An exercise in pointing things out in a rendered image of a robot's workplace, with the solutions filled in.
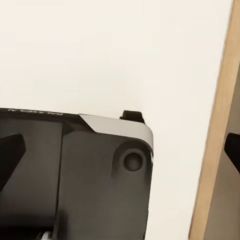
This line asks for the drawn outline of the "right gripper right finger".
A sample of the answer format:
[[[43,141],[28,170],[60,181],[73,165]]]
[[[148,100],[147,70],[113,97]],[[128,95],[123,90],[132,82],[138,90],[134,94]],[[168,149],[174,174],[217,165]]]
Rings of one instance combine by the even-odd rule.
[[[240,135],[228,133],[224,151],[240,173]]]

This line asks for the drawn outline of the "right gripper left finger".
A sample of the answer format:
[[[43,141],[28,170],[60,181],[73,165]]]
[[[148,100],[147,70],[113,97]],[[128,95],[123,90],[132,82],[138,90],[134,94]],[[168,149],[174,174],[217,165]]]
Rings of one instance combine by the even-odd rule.
[[[0,138],[0,193],[26,152],[21,133]]]

